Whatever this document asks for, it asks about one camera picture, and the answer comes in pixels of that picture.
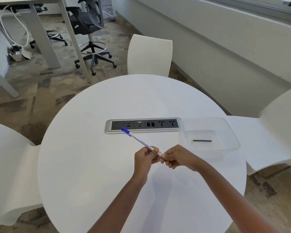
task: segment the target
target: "electrical socket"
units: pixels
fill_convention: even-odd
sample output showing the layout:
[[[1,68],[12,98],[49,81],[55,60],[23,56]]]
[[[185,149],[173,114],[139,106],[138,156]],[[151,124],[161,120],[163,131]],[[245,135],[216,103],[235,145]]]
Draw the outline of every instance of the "electrical socket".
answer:
[[[168,120],[158,120],[156,121],[157,128],[169,128]]]
[[[168,120],[168,127],[169,128],[179,127],[177,119]]]
[[[145,123],[146,129],[157,128],[155,120],[145,120],[144,123]]]
[[[123,126],[123,121],[112,121],[111,130],[120,130]]]
[[[145,129],[145,122],[142,120],[134,121],[134,129]]]
[[[134,121],[123,121],[123,127],[127,130],[134,129]]]

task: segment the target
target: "human hand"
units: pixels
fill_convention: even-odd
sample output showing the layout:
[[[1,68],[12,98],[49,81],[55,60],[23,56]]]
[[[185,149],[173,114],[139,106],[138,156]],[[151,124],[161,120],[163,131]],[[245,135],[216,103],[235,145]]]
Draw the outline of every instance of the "human hand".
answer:
[[[183,165],[193,171],[197,171],[197,165],[202,159],[188,151],[181,145],[175,145],[162,154],[161,163],[164,163],[175,169],[176,167]]]
[[[160,161],[161,157],[158,156],[159,149],[154,147],[153,151],[144,147],[135,153],[135,170],[132,179],[141,182],[143,185],[146,183],[148,173],[151,165]]]

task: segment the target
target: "clear plastic tray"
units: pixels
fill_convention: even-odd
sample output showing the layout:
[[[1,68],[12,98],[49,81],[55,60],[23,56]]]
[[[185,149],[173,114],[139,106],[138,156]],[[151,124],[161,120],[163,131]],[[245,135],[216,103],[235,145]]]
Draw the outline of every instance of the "clear plastic tray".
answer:
[[[238,150],[241,146],[232,128],[223,118],[182,119],[180,127],[186,147],[191,151],[229,152]]]

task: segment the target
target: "forearm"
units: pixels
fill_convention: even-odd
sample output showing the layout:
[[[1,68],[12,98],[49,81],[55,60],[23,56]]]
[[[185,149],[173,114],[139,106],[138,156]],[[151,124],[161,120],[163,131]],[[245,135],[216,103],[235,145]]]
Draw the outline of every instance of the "forearm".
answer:
[[[195,166],[242,233],[281,232],[210,164],[199,159]]]
[[[88,233],[121,232],[142,187],[142,181],[129,180]]]

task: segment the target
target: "round white table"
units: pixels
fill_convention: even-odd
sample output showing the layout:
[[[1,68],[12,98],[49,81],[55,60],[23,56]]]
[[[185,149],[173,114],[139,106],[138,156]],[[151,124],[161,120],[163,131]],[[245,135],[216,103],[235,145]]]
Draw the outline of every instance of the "round white table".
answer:
[[[135,74],[97,83],[67,103],[43,138],[38,184],[44,208],[60,233],[86,233],[127,183],[142,145],[126,134],[106,134],[109,119],[223,117],[202,92],[177,80]],[[178,132],[139,133],[162,152]],[[209,160],[241,194],[246,184],[241,149]],[[122,232],[224,233],[231,218],[202,177],[188,168],[151,167]]]

